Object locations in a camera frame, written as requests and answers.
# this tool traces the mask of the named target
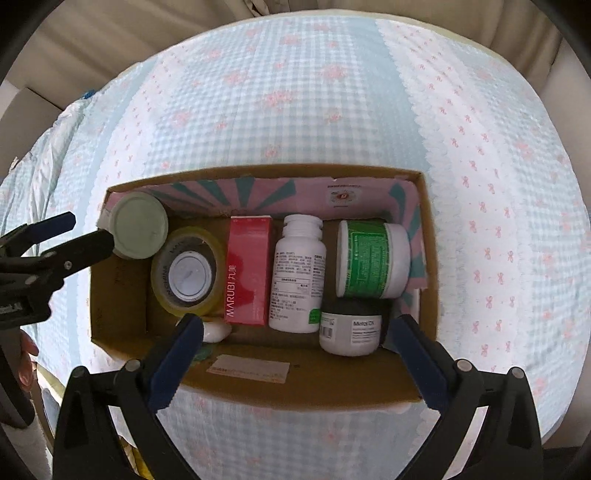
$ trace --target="finger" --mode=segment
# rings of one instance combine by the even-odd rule
[[[30,353],[32,356],[39,355],[39,347],[24,330],[21,330],[21,351]]]
[[[30,392],[33,387],[33,362],[28,353],[23,353],[21,363],[18,366],[18,379],[21,388],[25,392]]]

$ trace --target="red box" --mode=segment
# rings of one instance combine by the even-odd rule
[[[232,217],[226,259],[224,320],[266,325],[271,280],[272,219]]]

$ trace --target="mattress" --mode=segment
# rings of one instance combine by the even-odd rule
[[[589,218],[540,99],[497,55],[403,19],[275,16],[182,42],[87,97],[3,182],[0,233],[74,212],[74,230],[46,249],[93,231],[109,186],[197,168],[421,170],[436,227],[438,340],[485,371],[523,367],[542,435],[566,411],[591,330]],[[76,365],[121,365],[90,342],[89,285],[88,271],[67,279],[51,319],[27,328],[64,384]],[[279,411],[187,387],[158,416],[198,475],[239,479],[394,478],[437,420],[423,403]],[[119,417],[117,427],[132,440]]]

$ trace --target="green label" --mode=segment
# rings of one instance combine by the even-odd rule
[[[311,309],[308,323],[320,323],[320,309]]]
[[[345,296],[382,295],[388,281],[390,255],[383,223],[349,221],[349,264]]]

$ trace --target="packing tape roll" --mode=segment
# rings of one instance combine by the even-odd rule
[[[183,227],[169,234],[152,260],[152,290],[164,310],[177,317],[208,314],[222,301],[225,270],[217,238],[203,228]]]

